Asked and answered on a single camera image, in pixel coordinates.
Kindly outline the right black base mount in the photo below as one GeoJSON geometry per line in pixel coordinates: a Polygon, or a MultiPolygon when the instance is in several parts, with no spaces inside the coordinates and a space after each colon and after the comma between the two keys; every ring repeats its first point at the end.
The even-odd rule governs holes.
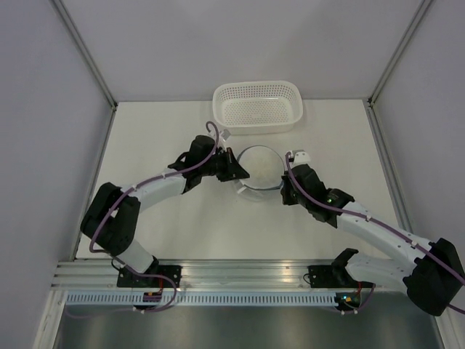
{"type": "Polygon", "coordinates": [[[341,273],[331,265],[310,265],[302,278],[313,289],[340,289],[345,286],[341,273]]]}

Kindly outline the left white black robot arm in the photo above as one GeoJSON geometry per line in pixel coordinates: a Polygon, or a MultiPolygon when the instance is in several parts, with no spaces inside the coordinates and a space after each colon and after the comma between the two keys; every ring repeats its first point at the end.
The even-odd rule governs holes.
{"type": "Polygon", "coordinates": [[[106,253],[121,263],[119,287],[172,288],[179,286],[180,268],[161,265],[135,238],[139,215],[162,201],[181,196],[204,177],[220,182],[248,179],[233,150],[206,135],[198,135],[190,149],[160,174],[139,184],[99,187],[81,222],[92,253],[106,253]]]}

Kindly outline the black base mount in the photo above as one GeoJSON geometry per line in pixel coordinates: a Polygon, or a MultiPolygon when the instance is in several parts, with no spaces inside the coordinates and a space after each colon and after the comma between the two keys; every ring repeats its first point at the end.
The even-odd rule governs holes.
{"type": "Polygon", "coordinates": [[[313,289],[340,289],[345,286],[341,273],[331,265],[310,265],[302,278],[313,289]]]}
{"type": "Polygon", "coordinates": [[[144,273],[135,273],[128,268],[122,268],[118,272],[118,288],[163,288],[173,289],[179,287],[182,278],[180,265],[155,265],[150,266],[144,273]]]}

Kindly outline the left aluminium frame post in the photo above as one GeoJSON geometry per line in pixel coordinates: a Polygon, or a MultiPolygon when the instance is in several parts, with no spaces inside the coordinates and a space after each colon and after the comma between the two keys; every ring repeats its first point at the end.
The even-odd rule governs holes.
{"type": "Polygon", "coordinates": [[[68,35],[70,36],[81,59],[84,62],[84,65],[92,75],[94,82],[99,87],[99,90],[101,91],[111,110],[115,111],[118,107],[118,102],[116,101],[112,92],[110,91],[108,84],[106,83],[100,69],[98,68],[94,58],[92,57],[92,54],[89,51],[88,46],[83,40],[75,21],[70,15],[68,8],[65,5],[65,2],[62,0],[50,0],[49,3],[53,6],[60,21],[65,26],[68,35]]]}

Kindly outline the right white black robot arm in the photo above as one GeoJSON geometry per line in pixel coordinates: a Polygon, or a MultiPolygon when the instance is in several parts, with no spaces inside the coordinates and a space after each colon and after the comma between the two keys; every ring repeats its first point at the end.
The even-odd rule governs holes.
{"type": "Polygon", "coordinates": [[[286,161],[281,189],[283,204],[300,205],[318,222],[351,233],[388,256],[368,257],[345,249],[334,261],[333,282],[348,287],[355,281],[385,286],[406,294],[419,309],[441,316],[464,286],[464,269],[455,246],[395,228],[373,216],[351,195],[327,188],[308,164],[286,161]]]}

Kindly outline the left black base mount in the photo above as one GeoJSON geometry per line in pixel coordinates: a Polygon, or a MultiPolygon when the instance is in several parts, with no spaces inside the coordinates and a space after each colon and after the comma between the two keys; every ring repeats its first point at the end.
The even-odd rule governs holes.
{"type": "Polygon", "coordinates": [[[163,288],[173,289],[179,287],[182,278],[180,265],[155,265],[150,266],[144,273],[135,273],[128,268],[122,268],[118,272],[118,288],[163,288]]]}

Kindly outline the white perforated plastic basket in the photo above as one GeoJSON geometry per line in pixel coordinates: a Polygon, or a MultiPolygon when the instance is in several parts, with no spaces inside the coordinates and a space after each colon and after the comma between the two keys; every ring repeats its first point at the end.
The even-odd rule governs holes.
{"type": "Polygon", "coordinates": [[[291,82],[245,81],[217,87],[212,113],[232,135],[265,135],[292,130],[304,107],[299,89],[291,82]]]}

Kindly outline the right aluminium frame post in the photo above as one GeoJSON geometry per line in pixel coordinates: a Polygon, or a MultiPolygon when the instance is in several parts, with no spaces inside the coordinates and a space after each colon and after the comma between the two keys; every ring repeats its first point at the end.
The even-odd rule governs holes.
{"type": "Polygon", "coordinates": [[[380,97],[383,88],[386,83],[389,81],[390,76],[393,74],[395,68],[400,62],[403,54],[405,53],[408,45],[413,40],[413,37],[416,35],[419,27],[421,26],[424,18],[430,11],[432,5],[435,3],[435,0],[422,0],[418,5],[416,11],[414,12],[407,28],[402,34],[397,46],[395,47],[394,52],[392,53],[390,59],[383,72],[381,73],[378,81],[376,82],[375,87],[373,88],[372,93],[367,98],[368,105],[372,108],[378,98],[380,97]]]}

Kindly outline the aluminium frame post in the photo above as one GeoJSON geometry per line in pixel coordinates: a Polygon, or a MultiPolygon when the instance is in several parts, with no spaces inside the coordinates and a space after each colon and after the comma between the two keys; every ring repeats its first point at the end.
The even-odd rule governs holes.
{"type": "Polygon", "coordinates": [[[390,76],[393,74],[395,68],[400,62],[403,54],[405,53],[408,45],[413,40],[413,37],[416,35],[419,27],[421,26],[424,18],[430,11],[432,5],[435,3],[435,0],[422,0],[418,5],[416,11],[414,12],[407,28],[402,34],[397,46],[395,47],[394,52],[392,53],[390,59],[383,72],[381,73],[378,81],[376,82],[375,87],[373,88],[372,93],[367,98],[368,105],[372,108],[378,98],[380,97],[383,88],[386,83],[389,81],[390,76]]]}
{"type": "Polygon", "coordinates": [[[68,35],[70,36],[81,59],[84,62],[84,65],[92,75],[94,82],[99,87],[99,90],[101,91],[111,110],[115,111],[118,107],[118,102],[116,101],[112,92],[110,91],[108,84],[106,83],[100,69],[98,68],[94,58],[92,57],[92,54],[89,51],[88,46],[83,40],[75,21],[70,15],[68,8],[65,5],[65,2],[62,0],[50,0],[49,3],[53,6],[60,21],[65,26],[68,35]]]}

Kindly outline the round white mesh laundry bag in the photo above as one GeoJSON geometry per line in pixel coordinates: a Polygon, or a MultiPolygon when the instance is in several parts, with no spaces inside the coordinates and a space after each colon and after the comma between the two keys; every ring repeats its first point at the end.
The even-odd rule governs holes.
{"type": "Polygon", "coordinates": [[[250,175],[248,179],[233,183],[239,196],[255,202],[279,197],[284,162],[276,151],[264,145],[254,145],[240,153],[238,163],[250,175]]]}

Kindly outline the aluminium mounting rail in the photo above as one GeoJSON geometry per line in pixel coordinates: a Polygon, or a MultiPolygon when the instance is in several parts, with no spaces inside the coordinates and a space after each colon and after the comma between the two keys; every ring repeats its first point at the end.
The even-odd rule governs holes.
{"type": "MultiPolygon", "coordinates": [[[[188,292],[299,292],[328,291],[326,284],[309,285],[316,277],[311,265],[330,260],[161,260],[161,265],[181,267],[180,289],[188,292]]],[[[115,291],[118,271],[109,259],[59,262],[51,288],[71,291],[115,291]]]]}

